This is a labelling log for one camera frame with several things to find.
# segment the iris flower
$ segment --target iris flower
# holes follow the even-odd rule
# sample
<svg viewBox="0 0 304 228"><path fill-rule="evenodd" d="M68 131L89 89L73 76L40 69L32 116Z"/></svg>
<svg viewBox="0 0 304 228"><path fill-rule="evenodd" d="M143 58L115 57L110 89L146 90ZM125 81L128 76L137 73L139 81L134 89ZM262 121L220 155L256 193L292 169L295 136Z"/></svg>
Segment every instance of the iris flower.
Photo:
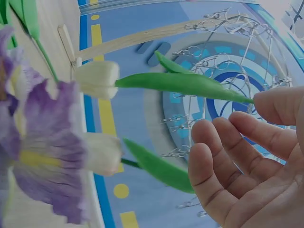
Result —
<svg viewBox="0 0 304 228"><path fill-rule="evenodd" d="M48 80L23 59L23 50L7 50L12 32L8 26L0 30L0 228L11 166L25 194L51 204L53 212L67 217L68 223L81 224L88 219L81 180L84 168L114 174L122 149L116 137L83 133L78 84L85 92L98 78L96 71L102 69L98 85L88 91L112 98L117 92L113 85L119 68L113 62L80 67L78 83L59 81L58 94L52 99L46 90ZM7 92L9 81L16 97Z"/></svg>
<svg viewBox="0 0 304 228"><path fill-rule="evenodd" d="M54 213L66 216L68 223L81 224L86 145L72 118L79 104L78 87L74 82L59 82L53 100L46 85L45 79L28 95L26 134L13 173L29 197L53 205Z"/></svg>
<svg viewBox="0 0 304 228"><path fill-rule="evenodd" d="M78 85L60 81L52 99L46 91L48 81L25 64L20 50L7 51L11 34L11 27L0 31L0 228L11 165L17 184L29 197L53 205L54 213L66 216L68 223L81 224L87 219L81 181L87 146L79 123ZM7 92L12 76L27 88L20 92L15 87L23 104L22 139L14 121L18 101Z"/></svg>
<svg viewBox="0 0 304 228"><path fill-rule="evenodd" d="M9 194L8 170L20 150L20 136L13 118L18 101L7 90L8 80L19 69L7 54L7 40L11 33L10 27L0 31L0 228Z"/></svg>

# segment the green stem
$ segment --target green stem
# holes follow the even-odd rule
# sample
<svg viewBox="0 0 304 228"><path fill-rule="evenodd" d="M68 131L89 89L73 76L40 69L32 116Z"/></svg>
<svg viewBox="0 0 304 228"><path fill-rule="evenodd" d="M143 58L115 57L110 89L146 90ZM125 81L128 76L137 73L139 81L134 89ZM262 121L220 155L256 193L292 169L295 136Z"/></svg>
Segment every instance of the green stem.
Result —
<svg viewBox="0 0 304 228"><path fill-rule="evenodd" d="M39 40L39 39L35 39L35 41L36 41L36 43L37 43L37 45L38 45L38 47L39 47L41 53L43 54L44 58L45 58L46 61L47 61L48 67L50 68L50 70L51 70L51 72L52 72L54 81L55 81L56 83L58 83L59 80L58 80L57 74L56 74L56 72L55 72L55 69L53 68L53 65L52 65L52 63L51 63L51 60L49 59L49 57L48 57L48 55L47 55L45 49L43 48L43 46L42 46L42 44L40 43L40 40Z"/></svg>
<svg viewBox="0 0 304 228"><path fill-rule="evenodd" d="M141 167L139 166L139 164L137 162L130 161L128 159L122 158L122 163L126 164L126 165L129 165L129 166L132 166L132 167L135 167L135 168L138 168L138 169L141 169Z"/></svg>

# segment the yellow dot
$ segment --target yellow dot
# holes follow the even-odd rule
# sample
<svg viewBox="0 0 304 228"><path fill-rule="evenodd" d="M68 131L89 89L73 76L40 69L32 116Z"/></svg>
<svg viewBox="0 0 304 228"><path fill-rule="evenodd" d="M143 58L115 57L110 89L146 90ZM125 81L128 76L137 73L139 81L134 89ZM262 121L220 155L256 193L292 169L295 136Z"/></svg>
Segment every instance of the yellow dot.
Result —
<svg viewBox="0 0 304 228"><path fill-rule="evenodd" d="M129 195L129 187L125 184L117 184L114 187L114 195L120 199L127 198Z"/></svg>
<svg viewBox="0 0 304 228"><path fill-rule="evenodd" d="M97 20L97 19L99 19L99 15L93 15L93 16L91 16L91 20Z"/></svg>

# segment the purple petal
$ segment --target purple petal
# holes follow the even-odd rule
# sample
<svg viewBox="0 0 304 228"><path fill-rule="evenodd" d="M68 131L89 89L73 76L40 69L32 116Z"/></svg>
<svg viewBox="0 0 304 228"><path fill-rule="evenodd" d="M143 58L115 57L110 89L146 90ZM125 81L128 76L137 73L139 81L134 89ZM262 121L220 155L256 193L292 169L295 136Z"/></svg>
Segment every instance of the purple petal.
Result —
<svg viewBox="0 0 304 228"><path fill-rule="evenodd" d="M2 217L9 195L8 169L10 167L10 161L10 158L0 146L0 228L3 226Z"/></svg>
<svg viewBox="0 0 304 228"><path fill-rule="evenodd" d="M84 199L80 172L87 151L82 138L73 132L70 121L71 107L80 105L76 99L78 87L75 83L59 82L58 96L53 100L46 85L47 80L44 80L28 95L24 107L27 134L21 150L55 159L56 164L40 162L30 166L17 162L14 174L28 196L53 205L56 214L66 216L68 222L80 224L85 219L80 206Z"/></svg>
<svg viewBox="0 0 304 228"><path fill-rule="evenodd" d="M11 38L13 32L13 27L7 25L0 30L0 55L4 55L7 52L8 40Z"/></svg>
<svg viewBox="0 0 304 228"><path fill-rule="evenodd" d="M0 102L0 145L11 158L17 160L20 151L20 134L10 112L9 101Z"/></svg>
<svg viewBox="0 0 304 228"><path fill-rule="evenodd" d="M4 26L0 30L0 67L4 67L5 83L11 77L13 70L17 66L17 63L13 61L8 55L7 45L8 40L11 37L13 28L11 26Z"/></svg>

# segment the hand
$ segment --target hand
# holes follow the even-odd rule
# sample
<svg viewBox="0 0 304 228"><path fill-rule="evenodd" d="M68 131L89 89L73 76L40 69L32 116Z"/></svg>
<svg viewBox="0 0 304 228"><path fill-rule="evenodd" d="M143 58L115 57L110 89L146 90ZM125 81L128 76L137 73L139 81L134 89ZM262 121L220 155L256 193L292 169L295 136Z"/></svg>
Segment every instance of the hand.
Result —
<svg viewBox="0 0 304 228"><path fill-rule="evenodd" d="M278 88L254 97L264 119L296 125L297 130L242 112L229 120L202 120L193 126L190 181L203 208L222 227L304 227L303 97L304 87ZM264 158L242 135L286 165Z"/></svg>

